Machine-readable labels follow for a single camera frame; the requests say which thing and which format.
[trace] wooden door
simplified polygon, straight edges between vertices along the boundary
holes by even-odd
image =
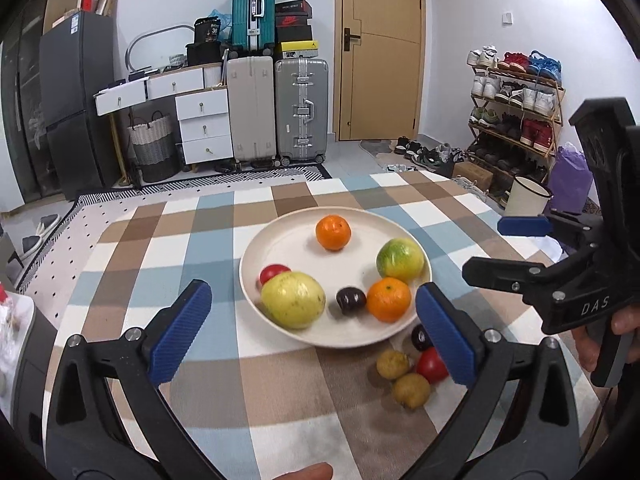
[[[415,137],[421,0],[342,0],[341,140]]]

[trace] blue rubber pad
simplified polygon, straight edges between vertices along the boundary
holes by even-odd
[[[453,381],[471,387],[476,382],[476,354],[428,285],[433,284],[421,285],[415,295],[418,317]]]
[[[201,282],[152,348],[148,376],[157,388],[168,383],[178,371],[185,354],[211,310],[211,287]]]
[[[502,236],[547,236],[551,222],[544,216],[504,216],[498,220]]]

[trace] beige round plate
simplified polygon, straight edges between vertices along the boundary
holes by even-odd
[[[323,249],[316,240],[316,224],[331,214],[342,216],[351,227],[351,240],[336,253]],[[249,243],[240,259],[242,291],[265,322],[299,341],[327,348],[356,348],[384,341],[415,320],[415,300],[398,321],[382,323],[366,308],[353,317],[343,316],[335,295],[345,286],[357,286],[366,293],[380,279],[376,257],[391,238],[411,238],[418,243],[406,229],[367,211],[332,206],[294,211],[265,226]],[[414,299],[416,288],[431,281],[431,265],[426,253],[424,256],[422,276],[410,285]],[[306,272],[324,288],[326,308],[309,328],[288,330],[261,311],[257,279],[261,270],[271,264]]]

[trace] teal suitcase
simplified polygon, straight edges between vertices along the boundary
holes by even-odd
[[[273,54],[276,0],[233,0],[231,44],[236,52]]]

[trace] yellow-green fruit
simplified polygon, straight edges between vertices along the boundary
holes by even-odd
[[[396,381],[391,393],[396,402],[415,410],[429,400],[431,385],[421,375],[407,374]]]
[[[409,283],[422,273],[424,253],[410,238],[393,238],[380,249],[376,267],[383,278]]]
[[[376,361],[376,370],[385,379],[390,381],[402,377],[411,369],[411,363],[407,354],[396,350],[385,350]]]
[[[262,304],[284,328],[306,328],[324,312],[326,297],[316,280],[304,272],[282,272],[262,288]]]

